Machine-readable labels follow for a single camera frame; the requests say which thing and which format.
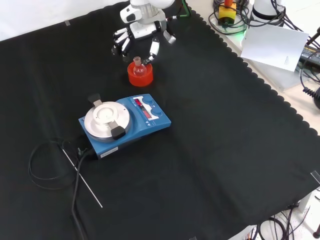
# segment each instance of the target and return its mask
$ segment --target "paper sheet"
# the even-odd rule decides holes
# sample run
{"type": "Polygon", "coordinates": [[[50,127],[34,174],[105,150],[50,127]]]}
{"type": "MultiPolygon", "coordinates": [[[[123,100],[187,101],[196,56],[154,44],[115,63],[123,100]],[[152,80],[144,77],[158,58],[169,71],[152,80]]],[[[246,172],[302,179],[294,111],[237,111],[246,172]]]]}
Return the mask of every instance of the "paper sheet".
{"type": "Polygon", "coordinates": [[[294,72],[309,34],[274,25],[250,27],[241,57],[294,72]]]}

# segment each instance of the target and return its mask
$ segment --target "label sticker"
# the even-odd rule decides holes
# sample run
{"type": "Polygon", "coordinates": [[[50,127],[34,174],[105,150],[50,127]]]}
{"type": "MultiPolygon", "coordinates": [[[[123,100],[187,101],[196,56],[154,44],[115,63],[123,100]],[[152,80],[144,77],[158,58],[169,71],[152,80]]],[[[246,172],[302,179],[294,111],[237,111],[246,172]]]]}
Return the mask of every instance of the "label sticker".
{"type": "Polygon", "coordinates": [[[114,152],[117,151],[117,150],[118,150],[118,147],[116,146],[115,148],[112,148],[111,150],[106,151],[105,153],[101,154],[101,155],[100,155],[100,158],[103,158],[103,157],[105,157],[105,156],[107,156],[107,155],[109,155],[109,154],[112,154],[112,153],[114,153],[114,152]]]}

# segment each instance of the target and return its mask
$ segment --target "red led display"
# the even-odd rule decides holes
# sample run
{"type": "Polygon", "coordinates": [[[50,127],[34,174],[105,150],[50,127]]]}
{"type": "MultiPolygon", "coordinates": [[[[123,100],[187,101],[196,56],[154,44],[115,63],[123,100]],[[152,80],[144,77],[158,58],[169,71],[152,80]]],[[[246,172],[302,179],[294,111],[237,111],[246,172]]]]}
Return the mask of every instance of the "red led display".
{"type": "Polygon", "coordinates": [[[144,113],[144,115],[146,116],[147,119],[151,118],[150,114],[146,110],[143,110],[143,113],[144,113]]]}
{"type": "Polygon", "coordinates": [[[139,101],[139,99],[135,99],[134,101],[135,101],[136,104],[138,104],[139,107],[142,106],[142,103],[139,101]]]}
{"type": "Polygon", "coordinates": [[[146,118],[151,119],[152,118],[151,115],[149,114],[147,109],[143,106],[143,104],[140,102],[140,100],[136,98],[134,101],[139,106],[139,108],[142,110],[142,112],[146,116],[146,118]]]}

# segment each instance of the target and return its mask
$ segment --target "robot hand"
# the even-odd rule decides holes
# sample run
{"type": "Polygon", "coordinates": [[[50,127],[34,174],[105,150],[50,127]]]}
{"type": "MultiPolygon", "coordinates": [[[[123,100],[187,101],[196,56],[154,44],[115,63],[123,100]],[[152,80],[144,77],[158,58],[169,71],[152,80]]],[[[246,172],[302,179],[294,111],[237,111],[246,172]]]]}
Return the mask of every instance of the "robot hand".
{"type": "Polygon", "coordinates": [[[163,32],[165,39],[173,44],[175,35],[170,31],[166,15],[162,11],[168,8],[175,0],[130,0],[130,5],[120,12],[125,23],[129,27],[120,29],[113,34],[112,54],[122,54],[126,57],[134,40],[145,39],[153,36],[150,55],[144,59],[143,64],[150,63],[158,54],[159,39],[156,33],[163,32]]]}

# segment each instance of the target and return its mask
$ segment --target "black tablecloth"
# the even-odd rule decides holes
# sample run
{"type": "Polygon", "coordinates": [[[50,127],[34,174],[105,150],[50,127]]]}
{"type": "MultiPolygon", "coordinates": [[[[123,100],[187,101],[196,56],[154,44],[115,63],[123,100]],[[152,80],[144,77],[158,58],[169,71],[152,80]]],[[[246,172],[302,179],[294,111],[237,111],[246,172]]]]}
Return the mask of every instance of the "black tablecloth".
{"type": "MultiPolygon", "coordinates": [[[[77,238],[72,188],[33,185],[28,157],[47,138],[80,135],[78,118],[96,92],[104,101],[150,93],[172,125],[82,166],[103,205],[81,185],[77,207],[90,239],[228,239],[317,187],[316,131],[195,12],[171,22],[174,45],[160,37],[154,82],[130,85],[128,64],[111,55],[127,4],[0,43],[2,239],[77,238]]],[[[147,56],[150,44],[136,42],[130,56],[147,56]]]]}

